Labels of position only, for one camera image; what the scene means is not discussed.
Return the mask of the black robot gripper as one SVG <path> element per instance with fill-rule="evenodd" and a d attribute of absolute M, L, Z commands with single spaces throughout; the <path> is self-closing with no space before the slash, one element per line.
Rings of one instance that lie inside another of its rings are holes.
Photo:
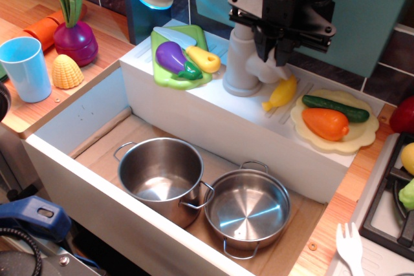
<path fill-rule="evenodd" d="M 276 66 L 287 64 L 292 51 L 304 46 L 327 52 L 336 27 L 333 0 L 228 0 L 230 20 L 250 27 L 258 57 L 267 62 L 275 49 Z"/>

